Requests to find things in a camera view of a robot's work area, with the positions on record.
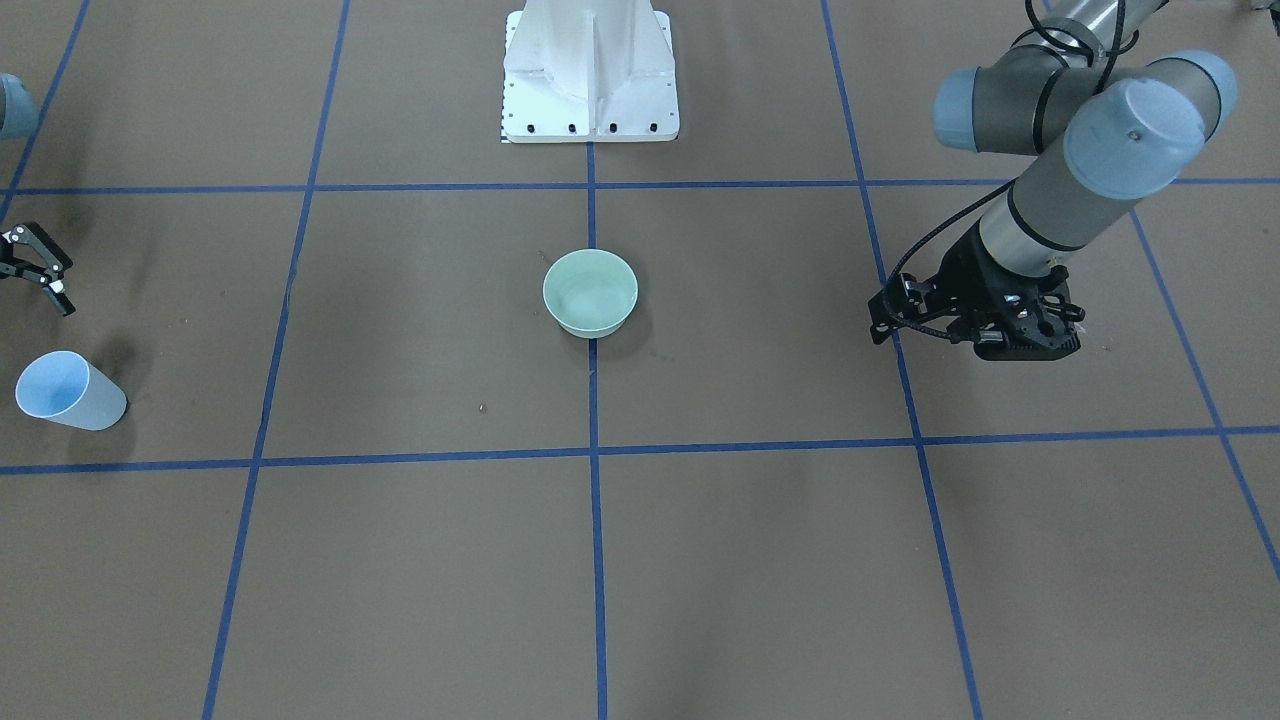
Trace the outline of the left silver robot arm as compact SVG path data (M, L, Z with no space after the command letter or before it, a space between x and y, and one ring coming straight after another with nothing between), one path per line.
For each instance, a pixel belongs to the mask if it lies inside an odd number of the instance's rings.
M961 210L975 222L918 279L897 263L868 304L876 345L911 331L970 343L986 361L1053 361L1080 347L1069 260L1169 187L1221 131L1240 88L1221 56L1187 50L1125 70L1160 1L1066 1L989 67L954 72L936 138L1028 156L1016 178Z

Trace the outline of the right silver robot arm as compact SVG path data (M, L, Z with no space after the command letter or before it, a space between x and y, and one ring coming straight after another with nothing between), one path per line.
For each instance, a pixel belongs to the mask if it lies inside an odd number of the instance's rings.
M1 74L1 137L28 138L37 129L38 109L20 78ZM26 281L41 288L60 316L76 313L65 291L65 273L74 265L58 242L35 222L19 223L1 234L3 279Z

